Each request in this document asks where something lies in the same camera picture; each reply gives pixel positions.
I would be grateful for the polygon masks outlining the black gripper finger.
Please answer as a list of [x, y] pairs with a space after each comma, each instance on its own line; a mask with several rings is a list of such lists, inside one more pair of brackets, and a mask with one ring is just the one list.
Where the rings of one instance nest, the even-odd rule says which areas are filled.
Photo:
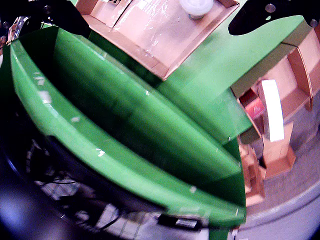
[[312, 28], [320, 24], [318, 0], [248, 0], [228, 25], [231, 35], [244, 35], [277, 19], [303, 16]]
[[37, 31], [42, 23], [56, 25], [69, 33], [90, 35], [90, 27], [70, 0], [2, 0], [0, 22], [5, 31], [18, 17], [27, 17], [21, 35]]

